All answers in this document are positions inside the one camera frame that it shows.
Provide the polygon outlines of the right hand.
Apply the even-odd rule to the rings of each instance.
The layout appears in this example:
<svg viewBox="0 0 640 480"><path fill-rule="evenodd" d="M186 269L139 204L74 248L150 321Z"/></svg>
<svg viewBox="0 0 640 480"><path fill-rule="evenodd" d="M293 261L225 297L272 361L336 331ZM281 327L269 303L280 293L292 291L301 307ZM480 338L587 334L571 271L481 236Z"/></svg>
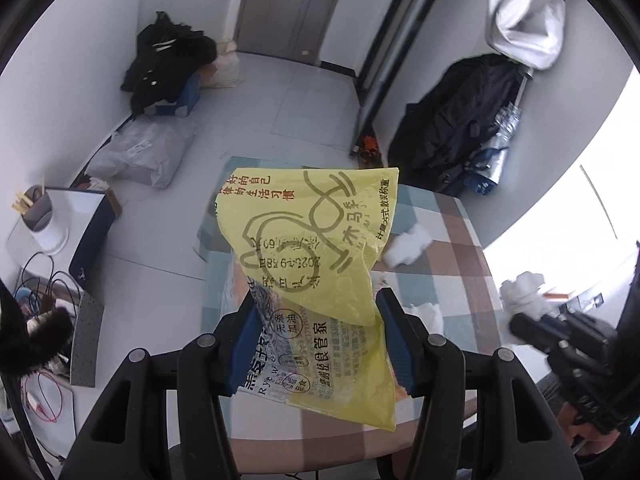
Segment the right hand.
<svg viewBox="0 0 640 480"><path fill-rule="evenodd" d="M577 448L576 455L603 453L620 437L618 429L614 429L608 434L602 434L590 422L578 425L577 417L578 411L567 402L562 405L558 416L556 416L567 444L571 448Z"/></svg>

